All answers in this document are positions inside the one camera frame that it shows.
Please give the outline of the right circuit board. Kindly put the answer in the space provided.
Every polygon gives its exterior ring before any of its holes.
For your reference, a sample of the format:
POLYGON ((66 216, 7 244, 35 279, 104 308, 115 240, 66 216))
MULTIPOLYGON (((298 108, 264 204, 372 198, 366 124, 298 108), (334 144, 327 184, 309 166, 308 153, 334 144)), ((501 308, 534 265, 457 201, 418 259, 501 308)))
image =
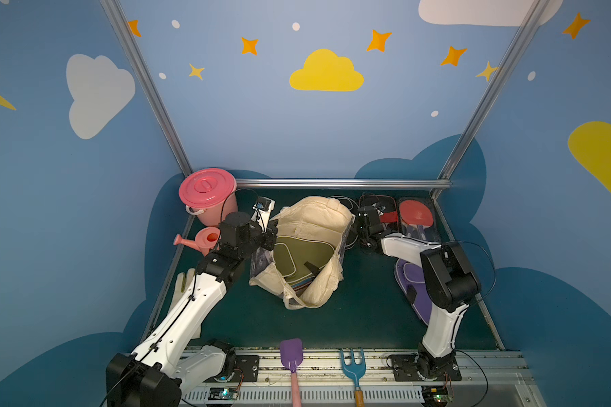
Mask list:
POLYGON ((423 407, 447 407, 453 402, 453 396, 449 394, 448 388, 423 387, 421 390, 423 407))

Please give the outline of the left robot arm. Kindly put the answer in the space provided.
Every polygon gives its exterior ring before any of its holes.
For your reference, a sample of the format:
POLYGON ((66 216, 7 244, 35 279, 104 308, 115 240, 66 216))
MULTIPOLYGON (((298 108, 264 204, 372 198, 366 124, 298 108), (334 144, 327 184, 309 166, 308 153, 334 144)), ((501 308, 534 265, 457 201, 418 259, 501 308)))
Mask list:
POLYGON ((178 406, 183 394, 215 376, 228 376, 233 350, 209 344, 183 358, 207 315, 259 249, 271 249, 278 223, 271 211, 234 212, 220 223, 220 238, 195 268, 193 279, 159 326, 130 354, 116 354, 106 368, 105 406, 178 406))

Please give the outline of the teal toy rake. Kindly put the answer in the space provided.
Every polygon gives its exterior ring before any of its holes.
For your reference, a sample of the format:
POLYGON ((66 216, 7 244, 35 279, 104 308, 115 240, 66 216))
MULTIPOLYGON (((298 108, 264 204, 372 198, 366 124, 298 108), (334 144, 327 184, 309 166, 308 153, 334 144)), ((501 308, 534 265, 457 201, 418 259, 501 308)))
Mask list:
POLYGON ((339 351, 339 357, 341 362, 341 371, 343 371, 344 375, 353 381, 354 385, 354 399, 356 403, 356 407, 364 407, 364 396, 363 390, 360 385, 360 380, 366 373, 367 365, 366 365, 366 357, 363 349, 358 350, 360 355, 360 361, 356 361, 356 355, 354 349, 349 350, 350 359, 346 361, 346 353, 344 349, 339 351))

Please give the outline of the olive green paddle case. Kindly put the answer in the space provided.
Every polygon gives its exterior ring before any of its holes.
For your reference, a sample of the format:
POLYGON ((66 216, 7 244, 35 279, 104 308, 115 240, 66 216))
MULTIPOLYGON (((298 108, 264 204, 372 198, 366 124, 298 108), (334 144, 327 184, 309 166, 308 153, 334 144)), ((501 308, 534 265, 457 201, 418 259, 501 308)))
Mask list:
POLYGON ((298 237, 277 237, 273 249, 276 268, 294 290, 305 288, 331 260, 332 244, 298 237))

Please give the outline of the black red paddle case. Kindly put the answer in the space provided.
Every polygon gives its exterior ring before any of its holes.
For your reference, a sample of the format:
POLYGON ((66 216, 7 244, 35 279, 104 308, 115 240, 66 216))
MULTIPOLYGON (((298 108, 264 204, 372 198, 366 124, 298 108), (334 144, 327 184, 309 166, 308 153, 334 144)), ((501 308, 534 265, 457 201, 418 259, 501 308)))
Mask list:
POLYGON ((359 198, 358 203, 361 208, 367 206, 375 208, 378 214, 379 224, 386 232, 399 231, 399 215, 396 208, 396 201, 392 196, 364 193, 359 198))

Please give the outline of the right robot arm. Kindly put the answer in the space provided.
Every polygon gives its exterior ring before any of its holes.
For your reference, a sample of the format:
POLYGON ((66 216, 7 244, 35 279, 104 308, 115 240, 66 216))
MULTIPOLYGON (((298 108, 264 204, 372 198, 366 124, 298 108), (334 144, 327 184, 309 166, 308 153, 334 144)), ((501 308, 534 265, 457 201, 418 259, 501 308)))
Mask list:
POLYGON ((481 291, 475 269, 457 242, 426 242, 388 232, 373 206, 358 210, 357 224, 361 244, 422 268, 432 306, 426 334, 419 344, 417 366, 422 377, 439 376, 452 364, 461 321, 470 301, 481 291))

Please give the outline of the circuit board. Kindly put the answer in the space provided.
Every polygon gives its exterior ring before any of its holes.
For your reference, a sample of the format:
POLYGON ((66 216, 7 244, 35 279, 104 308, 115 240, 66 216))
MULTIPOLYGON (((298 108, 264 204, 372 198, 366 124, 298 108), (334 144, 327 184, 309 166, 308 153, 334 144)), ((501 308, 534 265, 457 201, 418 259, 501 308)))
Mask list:
POLYGON ((448 388, 423 387, 421 390, 423 407, 447 407, 453 402, 453 396, 449 394, 448 388))
POLYGON ((208 401, 234 402, 239 398, 239 390, 236 388, 210 388, 208 401))

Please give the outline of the aluminium back rail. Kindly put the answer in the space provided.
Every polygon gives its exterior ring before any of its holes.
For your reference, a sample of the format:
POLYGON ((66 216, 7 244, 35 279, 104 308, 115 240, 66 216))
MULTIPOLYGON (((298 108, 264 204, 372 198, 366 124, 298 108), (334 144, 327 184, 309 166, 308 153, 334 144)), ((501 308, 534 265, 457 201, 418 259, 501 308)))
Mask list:
POLYGON ((445 190, 448 180, 389 180, 389 179, 262 179, 237 178, 241 188, 290 188, 334 190, 445 190))

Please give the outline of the purple toy shovel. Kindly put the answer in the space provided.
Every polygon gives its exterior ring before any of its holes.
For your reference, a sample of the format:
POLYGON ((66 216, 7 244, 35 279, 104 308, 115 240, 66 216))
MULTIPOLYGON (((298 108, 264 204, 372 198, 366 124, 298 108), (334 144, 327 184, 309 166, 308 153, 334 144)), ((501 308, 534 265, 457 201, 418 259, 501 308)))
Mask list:
POLYGON ((300 338, 283 340, 279 347, 283 367, 290 372, 293 407, 302 407, 297 370, 303 362, 303 344, 300 338))

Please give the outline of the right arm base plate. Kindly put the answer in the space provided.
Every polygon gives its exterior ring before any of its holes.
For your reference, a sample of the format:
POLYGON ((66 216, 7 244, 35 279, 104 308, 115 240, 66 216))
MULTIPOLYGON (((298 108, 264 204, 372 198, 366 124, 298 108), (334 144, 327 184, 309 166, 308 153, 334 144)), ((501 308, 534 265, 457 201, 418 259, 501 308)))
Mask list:
POLYGON ((453 382, 462 380, 455 354, 442 358, 422 354, 391 354, 387 364, 397 382, 453 382))

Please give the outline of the pink watering can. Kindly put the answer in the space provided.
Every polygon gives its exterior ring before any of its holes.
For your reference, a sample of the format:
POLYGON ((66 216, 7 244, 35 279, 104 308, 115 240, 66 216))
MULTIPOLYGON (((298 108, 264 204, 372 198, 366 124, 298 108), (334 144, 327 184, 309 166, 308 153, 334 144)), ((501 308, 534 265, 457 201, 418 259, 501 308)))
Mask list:
POLYGON ((186 239, 179 234, 176 235, 173 244, 175 246, 183 245, 200 252, 203 256, 207 256, 217 246, 220 235, 221 232, 217 227, 205 227, 195 235, 194 239, 186 239))

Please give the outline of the cream canvas tote bag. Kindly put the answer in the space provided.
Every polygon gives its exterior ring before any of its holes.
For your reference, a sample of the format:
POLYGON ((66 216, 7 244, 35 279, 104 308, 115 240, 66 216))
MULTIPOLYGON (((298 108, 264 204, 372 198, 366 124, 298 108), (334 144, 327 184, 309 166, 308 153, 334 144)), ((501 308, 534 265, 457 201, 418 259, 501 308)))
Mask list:
POLYGON ((283 300, 288 310, 325 305, 344 280, 342 262, 355 217, 336 198, 310 196, 271 218, 271 249, 251 258, 249 284, 283 300))

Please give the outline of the black white-piped paddle case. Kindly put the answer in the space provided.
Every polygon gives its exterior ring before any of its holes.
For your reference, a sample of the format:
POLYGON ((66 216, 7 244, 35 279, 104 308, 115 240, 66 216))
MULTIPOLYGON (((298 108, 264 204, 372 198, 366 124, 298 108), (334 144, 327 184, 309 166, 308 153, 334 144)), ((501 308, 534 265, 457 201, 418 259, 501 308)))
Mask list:
POLYGON ((358 206, 358 203, 354 199, 346 197, 346 196, 341 196, 341 195, 331 196, 331 198, 338 200, 353 215, 357 215, 359 206, 358 206))

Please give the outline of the clear-packaged red paddle set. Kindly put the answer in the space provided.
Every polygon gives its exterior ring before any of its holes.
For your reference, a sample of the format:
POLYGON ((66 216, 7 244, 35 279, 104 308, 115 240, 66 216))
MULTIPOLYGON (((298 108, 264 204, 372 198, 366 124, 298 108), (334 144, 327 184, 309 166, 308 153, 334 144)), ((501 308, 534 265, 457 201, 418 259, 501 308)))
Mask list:
POLYGON ((425 242, 439 242, 441 237, 434 223, 433 212, 425 203, 402 198, 398 201, 398 212, 403 235, 425 242))

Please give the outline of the purple paddle case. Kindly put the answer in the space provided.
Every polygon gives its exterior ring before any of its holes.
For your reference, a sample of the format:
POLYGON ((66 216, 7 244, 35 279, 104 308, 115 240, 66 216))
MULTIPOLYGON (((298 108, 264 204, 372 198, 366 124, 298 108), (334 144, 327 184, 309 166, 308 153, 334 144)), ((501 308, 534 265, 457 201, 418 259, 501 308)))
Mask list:
POLYGON ((424 270, 414 263, 398 259, 395 279, 418 318, 429 325, 433 302, 427 292, 424 270))

